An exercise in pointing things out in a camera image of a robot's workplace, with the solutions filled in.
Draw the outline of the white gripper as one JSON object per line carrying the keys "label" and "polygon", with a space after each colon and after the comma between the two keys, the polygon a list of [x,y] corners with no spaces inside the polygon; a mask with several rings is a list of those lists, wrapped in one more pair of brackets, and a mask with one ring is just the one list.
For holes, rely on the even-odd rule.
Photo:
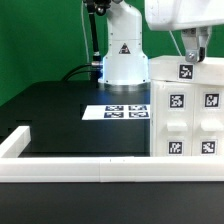
{"label": "white gripper", "polygon": [[145,0],[144,9],[146,22],[151,30],[184,29],[181,31],[181,38],[185,60],[190,63],[205,59],[204,26],[224,24],[224,0]]}

